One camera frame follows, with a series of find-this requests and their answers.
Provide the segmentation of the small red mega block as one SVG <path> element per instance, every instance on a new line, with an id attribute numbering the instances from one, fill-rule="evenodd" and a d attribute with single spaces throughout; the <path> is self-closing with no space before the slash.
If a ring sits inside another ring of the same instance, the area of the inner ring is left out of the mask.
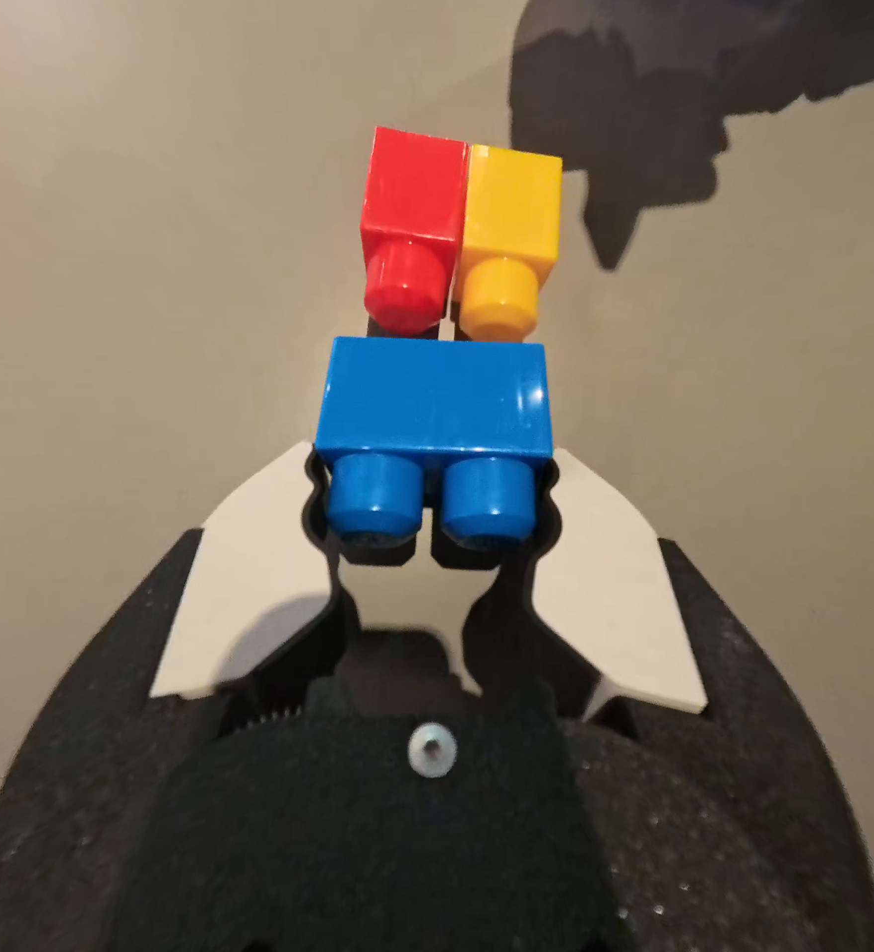
<path id="1" fill-rule="evenodd" d="M 469 147 L 379 125 L 360 217 L 364 304 L 384 334 L 443 320 L 461 252 Z"/>

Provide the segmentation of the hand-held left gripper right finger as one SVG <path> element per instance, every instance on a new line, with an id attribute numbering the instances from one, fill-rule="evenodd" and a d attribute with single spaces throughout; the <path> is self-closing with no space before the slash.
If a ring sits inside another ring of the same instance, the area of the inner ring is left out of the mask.
<path id="1" fill-rule="evenodd" d="M 705 686 L 655 530 L 568 450 L 553 461 L 560 530 L 535 565 L 529 601 L 593 671 L 567 716 L 590 720 L 619 698 L 702 714 Z"/>

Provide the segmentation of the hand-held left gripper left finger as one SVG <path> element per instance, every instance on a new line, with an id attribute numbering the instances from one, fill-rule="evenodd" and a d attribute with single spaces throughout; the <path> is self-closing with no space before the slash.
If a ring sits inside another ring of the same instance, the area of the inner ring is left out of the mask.
<path id="1" fill-rule="evenodd" d="M 234 488 L 205 519 L 151 699 L 198 700 L 289 649 L 332 602 L 332 570 L 306 528 L 318 487 L 301 441 Z"/>

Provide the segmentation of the small yellow mega block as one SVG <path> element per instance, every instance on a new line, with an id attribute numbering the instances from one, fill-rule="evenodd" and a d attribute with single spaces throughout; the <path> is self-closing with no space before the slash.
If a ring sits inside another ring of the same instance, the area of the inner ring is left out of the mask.
<path id="1" fill-rule="evenodd" d="M 453 291 L 460 330 L 477 342 L 520 343 L 559 256 L 562 160 L 474 145 Z"/>

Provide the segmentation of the blue mega block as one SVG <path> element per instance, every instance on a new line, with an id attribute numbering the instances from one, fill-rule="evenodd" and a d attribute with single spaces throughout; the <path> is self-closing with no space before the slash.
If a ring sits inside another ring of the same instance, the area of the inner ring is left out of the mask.
<path id="1" fill-rule="evenodd" d="M 329 354 L 314 448 L 341 539 L 403 544 L 427 500 L 462 546 L 532 534 L 554 451 L 542 345 L 338 336 Z"/>

